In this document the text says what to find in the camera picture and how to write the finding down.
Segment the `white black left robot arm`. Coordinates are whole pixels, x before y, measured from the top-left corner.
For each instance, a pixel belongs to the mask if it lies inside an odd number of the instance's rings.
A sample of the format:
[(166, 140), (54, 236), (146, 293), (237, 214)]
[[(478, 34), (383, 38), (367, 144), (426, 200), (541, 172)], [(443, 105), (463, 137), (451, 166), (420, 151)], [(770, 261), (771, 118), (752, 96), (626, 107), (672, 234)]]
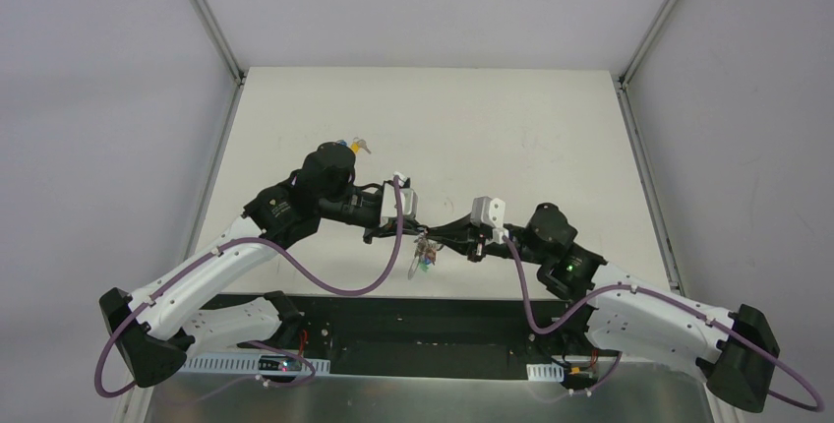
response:
[[(380, 287), (392, 272), (403, 235), (416, 224), (418, 197), (400, 173), (364, 191), (354, 183), (355, 162), (355, 152), (344, 144), (320, 145), (287, 179), (263, 189), (202, 251), (132, 292), (117, 287), (105, 292), (99, 307), (108, 340), (95, 365), (96, 392), (113, 397), (134, 387), (153, 387), (205, 351), (240, 343), (259, 347), (267, 341), (276, 348), (292, 346), (300, 336), (302, 314), (281, 291), (241, 305), (206, 307), (244, 273), (277, 256), (335, 295), (362, 296)], [(324, 219), (360, 226), (370, 237), (393, 236), (388, 263), (371, 284), (337, 288), (289, 254)]]

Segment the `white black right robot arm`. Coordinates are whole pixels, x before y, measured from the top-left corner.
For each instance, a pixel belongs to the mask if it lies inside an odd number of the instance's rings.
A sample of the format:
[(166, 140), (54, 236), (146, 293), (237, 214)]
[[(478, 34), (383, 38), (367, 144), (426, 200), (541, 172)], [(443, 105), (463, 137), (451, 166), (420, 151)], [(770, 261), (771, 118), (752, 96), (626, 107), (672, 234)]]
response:
[(504, 212), (503, 201), (481, 197), (470, 215), (421, 231), (471, 262), (512, 259), (519, 274), (526, 263), (537, 266), (538, 280), (569, 307), (542, 326), (524, 290), (528, 325), (540, 335), (559, 331), (566, 351), (593, 346), (651, 360), (696, 378), (735, 408), (763, 411), (779, 346), (762, 312), (747, 305), (731, 311), (652, 286), (577, 244), (576, 229), (554, 204), (538, 205), (523, 226), (506, 223)]

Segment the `yellow tag key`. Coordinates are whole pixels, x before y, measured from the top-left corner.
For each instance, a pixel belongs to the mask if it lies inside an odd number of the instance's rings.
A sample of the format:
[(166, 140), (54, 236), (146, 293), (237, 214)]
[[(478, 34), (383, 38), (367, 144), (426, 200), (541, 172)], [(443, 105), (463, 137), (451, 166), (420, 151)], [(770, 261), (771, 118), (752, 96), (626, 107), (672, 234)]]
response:
[(371, 153), (371, 150), (369, 149), (367, 142), (361, 138), (354, 138), (349, 147), (356, 154), (358, 154), (360, 151), (363, 151), (367, 154)]

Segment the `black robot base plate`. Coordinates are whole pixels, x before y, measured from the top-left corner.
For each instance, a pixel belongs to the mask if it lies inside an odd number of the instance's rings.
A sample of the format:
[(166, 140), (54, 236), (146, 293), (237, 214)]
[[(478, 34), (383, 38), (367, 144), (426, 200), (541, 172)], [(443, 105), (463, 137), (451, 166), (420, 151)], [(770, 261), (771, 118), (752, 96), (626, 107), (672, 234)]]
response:
[(290, 325), (268, 337), (300, 349), (336, 375), (522, 380), (529, 364), (593, 351), (575, 323), (546, 335), (528, 326), (519, 300), (347, 298), (289, 295)]

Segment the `right aluminium frame rail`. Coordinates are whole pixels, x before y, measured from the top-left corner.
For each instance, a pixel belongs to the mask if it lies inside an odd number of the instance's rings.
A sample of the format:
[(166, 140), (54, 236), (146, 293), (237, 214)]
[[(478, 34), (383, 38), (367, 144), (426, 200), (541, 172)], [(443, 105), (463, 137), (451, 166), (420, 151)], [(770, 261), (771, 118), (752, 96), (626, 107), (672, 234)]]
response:
[(674, 196), (663, 181), (660, 154), (653, 141), (656, 136), (649, 121), (652, 110), (646, 104), (660, 89), (660, 80), (651, 71), (652, 59), (684, 1), (662, 0), (625, 68), (614, 78), (614, 85), (666, 280), (673, 293), (688, 298), (691, 287), (670, 235), (675, 223), (671, 209)]

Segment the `aluminium frame rail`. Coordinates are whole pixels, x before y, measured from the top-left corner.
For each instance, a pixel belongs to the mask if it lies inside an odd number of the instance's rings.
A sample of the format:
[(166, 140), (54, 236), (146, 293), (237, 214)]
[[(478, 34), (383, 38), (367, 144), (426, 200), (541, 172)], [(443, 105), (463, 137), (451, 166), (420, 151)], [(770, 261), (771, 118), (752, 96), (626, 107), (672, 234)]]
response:
[(653, 141), (656, 136), (649, 121), (652, 110), (646, 104), (660, 89), (660, 80), (651, 71), (652, 59), (684, 1), (662, 0), (625, 68), (614, 78), (614, 85), (666, 280), (673, 293), (688, 298), (691, 287), (670, 235), (675, 223), (671, 209), (674, 196), (663, 181), (660, 154)]
[(203, 27), (204, 34), (208, 37), (214, 52), (219, 58), (225, 76), (223, 87), (227, 91), (227, 97), (224, 100), (222, 110), (219, 114), (213, 115), (210, 118), (211, 132), (208, 138), (208, 160), (201, 167), (200, 189), (198, 191), (196, 206), (188, 223), (187, 242), (183, 247), (182, 258), (186, 258), (197, 249), (198, 239), (209, 206), (210, 194), (219, 170), (220, 161), (225, 150), (246, 76), (246, 71), (234, 55), (234, 51), (213, 13), (209, 1), (188, 1)]

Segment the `left aluminium frame rail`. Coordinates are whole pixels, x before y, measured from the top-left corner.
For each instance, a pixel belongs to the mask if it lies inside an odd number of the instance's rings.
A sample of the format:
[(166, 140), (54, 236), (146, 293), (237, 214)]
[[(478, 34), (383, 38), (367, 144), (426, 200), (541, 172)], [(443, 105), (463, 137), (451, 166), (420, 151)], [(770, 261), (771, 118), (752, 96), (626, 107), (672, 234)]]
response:
[(200, 189), (198, 191), (196, 206), (188, 223), (187, 242), (183, 247), (182, 258), (186, 258), (197, 249), (198, 239), (209, 206), (210, 194), (219, 170), (220, 161), (225, 150), (246, 76), (246, 71), (234, 55), (234, 51), (213, 13), (209, 1), (188, 1), (203, 27), (204, 34), (208, 37), (214, 52), (219, 58), (225, 76), (223, 87), (227, 91), (227, 97), (224, 100), (222, 110), (219, 114), (213, 115), (210, 118), (211, 132), (208, 138), (208, 160), (201, 167)]

